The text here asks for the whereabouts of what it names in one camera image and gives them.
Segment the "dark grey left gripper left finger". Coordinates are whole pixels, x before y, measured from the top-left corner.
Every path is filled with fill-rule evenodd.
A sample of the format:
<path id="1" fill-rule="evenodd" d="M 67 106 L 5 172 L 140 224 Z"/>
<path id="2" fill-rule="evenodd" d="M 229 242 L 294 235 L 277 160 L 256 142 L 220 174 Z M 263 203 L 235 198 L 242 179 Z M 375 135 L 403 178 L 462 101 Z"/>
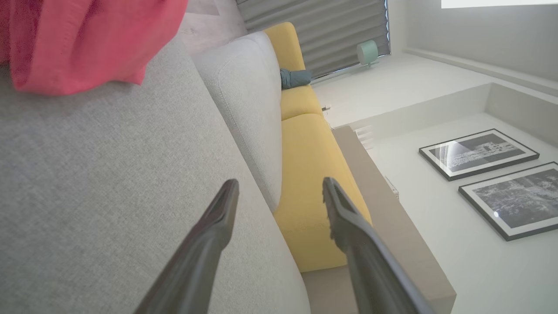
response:
<path id="1" fill-rule="evenodd" d="M 137 314 L 206 314 L 222 251 L 235 225 L 239 182 L 225 181 L 139 306 Z"/>

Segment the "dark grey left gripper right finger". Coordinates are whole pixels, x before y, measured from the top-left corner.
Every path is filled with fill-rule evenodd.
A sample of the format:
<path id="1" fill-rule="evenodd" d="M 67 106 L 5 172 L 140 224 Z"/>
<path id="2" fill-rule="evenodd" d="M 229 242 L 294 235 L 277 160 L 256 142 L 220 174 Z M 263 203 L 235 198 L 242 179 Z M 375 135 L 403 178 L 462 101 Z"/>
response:
<path id="1" fill-rule="evenodd" d="M 323 179 L 330 236 L 346 255 L 360 314 L 432 314 L 427 299 L 334 177 Z"/>

